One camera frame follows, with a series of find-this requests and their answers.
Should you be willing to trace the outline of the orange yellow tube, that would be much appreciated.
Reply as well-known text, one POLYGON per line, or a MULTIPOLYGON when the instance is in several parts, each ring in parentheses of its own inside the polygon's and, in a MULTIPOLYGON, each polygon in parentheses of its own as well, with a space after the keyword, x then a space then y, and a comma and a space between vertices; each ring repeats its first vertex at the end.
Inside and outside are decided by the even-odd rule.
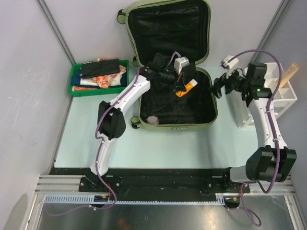
POLYGON ((179 97, 179 98, 183 97, 189 91, 191 91, 197 84, 198 84, 198 82, 195 79, 192 79, 188 84, 185 85, 186 90, 176 92, 176 96, 179 97))

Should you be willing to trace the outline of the olive green hard-shell suitcase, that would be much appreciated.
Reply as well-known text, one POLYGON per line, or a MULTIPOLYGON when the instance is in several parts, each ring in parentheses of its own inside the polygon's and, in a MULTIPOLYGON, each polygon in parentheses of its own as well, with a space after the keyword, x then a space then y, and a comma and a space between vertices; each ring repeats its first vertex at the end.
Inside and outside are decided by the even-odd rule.
POLYGON ((192 79, 198 82, 179 98, 174 84, 152 81, 139 98, 138 115, 130 120, 133 128, 202 130, 216 120, 216 99, 209 91, 212 79, 199 67, 209 54, 210 20, 210 6, 203 0, 140 0, 118 11, 117 21, 127 27, 135 66, 147 65, 157 53, 169 61, 177 51, 190 61, 183 69, 185 85, 192 79), (151 115, 158 117, 158 125, 146 122, 151 115))

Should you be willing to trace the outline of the floral tulip print cloth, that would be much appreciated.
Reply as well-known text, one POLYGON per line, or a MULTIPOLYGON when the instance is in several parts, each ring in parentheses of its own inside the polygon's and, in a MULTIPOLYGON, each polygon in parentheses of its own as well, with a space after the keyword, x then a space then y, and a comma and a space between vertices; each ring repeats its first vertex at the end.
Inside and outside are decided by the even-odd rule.
POLYGON ((119 72, 92 78, 92 87, 107 89, 121 85, 121 79, 127 68, 119 64, 119 72))

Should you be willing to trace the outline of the black cloth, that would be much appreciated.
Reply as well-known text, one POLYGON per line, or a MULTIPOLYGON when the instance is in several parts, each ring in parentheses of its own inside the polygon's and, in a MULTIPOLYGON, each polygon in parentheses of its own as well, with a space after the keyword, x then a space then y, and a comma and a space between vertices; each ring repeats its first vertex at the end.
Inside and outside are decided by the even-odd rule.
POLYGON ((99 77, 119 73, 119 59, 108 59, 96 62, 83 63, 81 65, 81 77, 83 79, 99 77))

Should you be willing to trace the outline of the white cloth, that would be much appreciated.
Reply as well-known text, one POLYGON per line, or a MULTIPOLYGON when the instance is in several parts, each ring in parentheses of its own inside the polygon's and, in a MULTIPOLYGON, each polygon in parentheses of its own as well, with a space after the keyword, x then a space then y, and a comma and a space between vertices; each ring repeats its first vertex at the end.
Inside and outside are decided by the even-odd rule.
POLYGON ((98 87, 99 88, 99 84, 94 82, 92 78, 88 78, 88 79, 80 79, 80 85, 85 87, 85 86, 89 86, 89 87, 98 87))

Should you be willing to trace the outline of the orange rabbit print cloth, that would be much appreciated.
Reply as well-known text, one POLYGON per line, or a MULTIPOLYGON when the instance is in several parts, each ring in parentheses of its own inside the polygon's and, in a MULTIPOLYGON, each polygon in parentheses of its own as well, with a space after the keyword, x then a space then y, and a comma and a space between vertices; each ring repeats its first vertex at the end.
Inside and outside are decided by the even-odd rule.
POLYGON ((72 86, 73 92, 83 92, 83 91, 93 91, 93 90, 99 90, 99 88, 72 86))

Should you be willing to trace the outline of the navy blue cloth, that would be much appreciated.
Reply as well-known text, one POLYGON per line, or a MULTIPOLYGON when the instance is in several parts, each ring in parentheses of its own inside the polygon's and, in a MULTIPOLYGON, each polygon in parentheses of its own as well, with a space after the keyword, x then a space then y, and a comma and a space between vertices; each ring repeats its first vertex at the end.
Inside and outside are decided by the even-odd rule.
POLYGON ((76 71, 76 73, 71 78, 71 85, 81 87, 81 70, 76 71))

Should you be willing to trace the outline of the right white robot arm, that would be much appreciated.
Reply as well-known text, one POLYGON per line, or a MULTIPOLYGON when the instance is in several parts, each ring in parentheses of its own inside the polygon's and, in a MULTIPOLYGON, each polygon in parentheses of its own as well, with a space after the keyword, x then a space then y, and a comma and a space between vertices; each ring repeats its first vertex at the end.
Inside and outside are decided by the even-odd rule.
POLYGON ((225 88, 225 94, 232 91, 241 93, 242 101, 254 120, 258 149, 244 166, 230 168, 230 175, 221 180, 221 186, 226 192, 233 192, 239 183, 267 181, 270 185, 264 192, 268 193, 274 183, 286 180, 297 154, 288 148, 278 128, 271 100, 273 93, 265 87, 267 65, 249 63, 246 74, 239 73, 236 59, 223 62, 222 66, 226 73, 216 78, 209 90, 217 98, 221 98, 222 88, 225 88))

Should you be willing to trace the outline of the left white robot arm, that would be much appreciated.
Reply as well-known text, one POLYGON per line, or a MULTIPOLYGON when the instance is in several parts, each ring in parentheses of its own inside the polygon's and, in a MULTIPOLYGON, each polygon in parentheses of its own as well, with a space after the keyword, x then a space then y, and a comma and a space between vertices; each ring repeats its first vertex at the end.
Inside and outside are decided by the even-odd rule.
POLYGON ((151 82, 178 83, 183 76, 183 69, 190 64, 187 57, 181 56, 177 51, 169 61, 165 56, 157 53, 153 60, 143 67, 138 67, 132 82, 110 102, 102 101, 98 108, 98 122, 95 138, 100 140, 96 157, 90 167, 94 176, 89 186, 95 191, 102 191, 108 187, 103 175, 108 171, 108 163, 112 148, 126 130, 124 115, 127 110, 144 93, 150 90, 151 82))

